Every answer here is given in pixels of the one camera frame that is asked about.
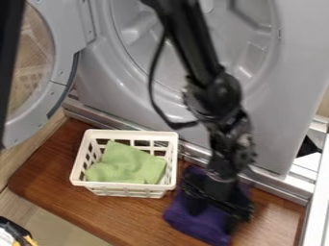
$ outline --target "wooden surface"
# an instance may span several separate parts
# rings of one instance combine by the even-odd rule
[[[114,245],[205,245],[171,229],[163,220],[173,193],[161,200],[97,197],[73,186],[68,177],[88,128],[73,119],[66,121],[10,178],[9,188]],[[240,225],[233,245],[296,243],[304,208],[257,189],[252,190],[252,199],[255,218]]]
[[[6,187],[8,178],[27,160],[37,148],[51,136],[66,120],[63,110],[59,109],[48,124],[37,134],[11,149],[0,152],[0,193]]]

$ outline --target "robotic arm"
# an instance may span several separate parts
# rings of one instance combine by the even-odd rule
[[[164,26],[149,77],[154,109],[174,130],[201,122],[210,134],[213,155],[207,167],[208,178],[198,182],[196,177],[186,175],[183,188],[191,196],[198,193],[197,197],[206,197],[239,220],[248,220],[253,206],[240,192],[238,174],[254,162],[256,153],[251,122],[241,106],[240,83],[219,63],[198,0],[141,1],[157,13]],[[197,121],[171,122],[154,101],[153,75],[166,38],[174,44],[189,74],[183,91],[184,103]],[[201,207],[188,209],[201,212]]]

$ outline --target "black cable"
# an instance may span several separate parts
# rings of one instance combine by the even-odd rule
[[[165,47],[165,39],[166,39],[166,28],[164,28],[164,32],[162,34],[160,43],[157,47],[157,50],[155,52],[155,55],[153,57],[153,60],[151,62],[151,68],[150,68],[150,74],[149,74],[149,78],[148,78],[148,93],[150,96],[150,100],[151,100],[151,104],[154,108],[154,110],[157,112],[157,114],[163,119],[163,121],[172,129],[174,130],[179,130],[182,128],[187,128],[187,127],[193,127],[196,126],[198,124],[197,120],[194,121],[189,121],[189,122],[172,122],[170,121],[165,113],[159,108],[159,106],[155,103],[154,100],[154,96],[153,96],[153,78],[154,78],[154,74],[156,71],[156,67],[159,61],[159,57]]]

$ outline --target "purple cloth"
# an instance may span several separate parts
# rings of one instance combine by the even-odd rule
[[[227,246],[231,244],[231,236],[223,231],[227,213],[208,205],[201,214],[193,216],[188,213],[184,203],[184,191],[180,190],[170,208],[164,212],[164,220],[177,231],[211,245]]]

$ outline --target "floor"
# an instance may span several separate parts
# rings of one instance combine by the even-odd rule
[[[38,209],[25,228],[39,246],[111,246],[44,209]]]

